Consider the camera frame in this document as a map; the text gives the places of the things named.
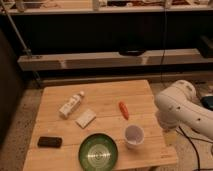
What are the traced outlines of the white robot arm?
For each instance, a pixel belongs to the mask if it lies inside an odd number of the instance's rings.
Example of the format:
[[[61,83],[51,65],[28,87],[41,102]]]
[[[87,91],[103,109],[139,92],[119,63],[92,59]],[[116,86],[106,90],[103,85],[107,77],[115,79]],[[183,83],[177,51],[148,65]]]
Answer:
[[[178,80],[154,96],[156,117],[164,130],[171,130],[184,123],[213,140],[213,111],[195,103],[195,86]]]

